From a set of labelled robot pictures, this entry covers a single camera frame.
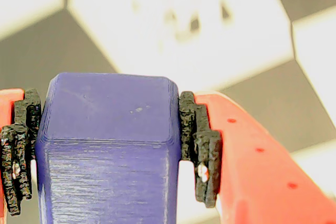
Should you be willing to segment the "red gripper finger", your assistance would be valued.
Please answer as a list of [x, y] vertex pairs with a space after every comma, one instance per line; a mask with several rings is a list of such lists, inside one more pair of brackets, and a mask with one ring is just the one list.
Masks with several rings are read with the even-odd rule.
[[219, 201], [222, 223], [335, 223], [335, 202], [230, 98], [184, 91], [179, 114], [195, 198]]
[[22, 200], [32, 198], [31, 161], [41, 120], [36, 89], [1, 90], [1, 223], [20, 214]]

